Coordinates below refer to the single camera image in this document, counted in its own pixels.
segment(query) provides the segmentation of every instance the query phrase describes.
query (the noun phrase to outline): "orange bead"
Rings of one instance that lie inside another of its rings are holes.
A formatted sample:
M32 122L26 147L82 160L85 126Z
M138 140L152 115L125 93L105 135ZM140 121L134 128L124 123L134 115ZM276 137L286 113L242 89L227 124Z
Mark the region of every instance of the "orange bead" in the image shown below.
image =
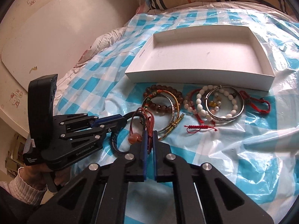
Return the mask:
M142 141L142 136L138 133L133 133L128 137L128 141L131 144L141 142Z

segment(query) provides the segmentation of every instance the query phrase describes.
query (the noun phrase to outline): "white tray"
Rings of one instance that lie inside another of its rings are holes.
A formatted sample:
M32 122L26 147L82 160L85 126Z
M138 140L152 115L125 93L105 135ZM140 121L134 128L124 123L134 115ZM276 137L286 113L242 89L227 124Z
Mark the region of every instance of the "white tray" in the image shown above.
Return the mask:
M208 25L153 34L126 70L134 82L229 85L269 91L275 78L248 27Z

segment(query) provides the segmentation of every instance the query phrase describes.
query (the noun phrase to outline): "wall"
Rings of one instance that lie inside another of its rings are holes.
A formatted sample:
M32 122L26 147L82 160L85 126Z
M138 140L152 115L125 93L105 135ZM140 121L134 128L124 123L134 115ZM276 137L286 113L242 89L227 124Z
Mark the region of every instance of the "wall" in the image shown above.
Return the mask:
M0 118L0 170L4 173L6 173L5 159L14 134L15 131Z

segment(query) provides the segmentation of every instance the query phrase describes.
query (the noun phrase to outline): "brown bead bracelet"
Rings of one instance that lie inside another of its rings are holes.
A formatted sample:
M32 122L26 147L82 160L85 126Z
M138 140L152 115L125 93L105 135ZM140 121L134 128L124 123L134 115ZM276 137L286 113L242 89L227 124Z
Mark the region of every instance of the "brown bead bracelet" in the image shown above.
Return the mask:
M155 92L157 90L166 90L170 93L172 93L173 95L175 95L177 101L178 101L178 106L179 108L181 108L184 98L183 98L183 94L182 92L177 91L176 89L172 88L172 87L167 87L167 86L162 86L162 85L152 85L151 87L147 87L145 89L145 92L143 93L143 98L145 99L147 96L149 96L152 92ZM149 108L151 110L155 110L157 112L161 112L161 113L172 113L172 107L171 106L166 106L166 105L159 105L159 104L155 104L152 101L149 102Z

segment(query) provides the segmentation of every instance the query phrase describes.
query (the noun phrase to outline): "silver screw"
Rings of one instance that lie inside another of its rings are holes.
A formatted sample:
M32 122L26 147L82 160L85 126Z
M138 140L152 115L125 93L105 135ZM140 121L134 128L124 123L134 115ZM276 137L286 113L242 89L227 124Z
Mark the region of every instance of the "silver screw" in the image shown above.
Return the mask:
M132 159L134 159L134 155L132 153L128 153L125 155L125 159L132 160Z
M97 170L97 169L99 168L99 166L98 166L98 164L96 164L96 163L92 163L92 164L90 164L90 165L88 166L88 168L89 168L89 170L91 170L91 171L95 171L95 170Z
M175 156L174 154L172 154L172 153L168 153L168 154L166 155L166 158L167 158L168 160L174 160L174 159L176 158L176 156Z
M209 171L209 170L212 169L212 165L206 162L206 163L204 163L204 164L202 165L202 168L203 168L204 170Z

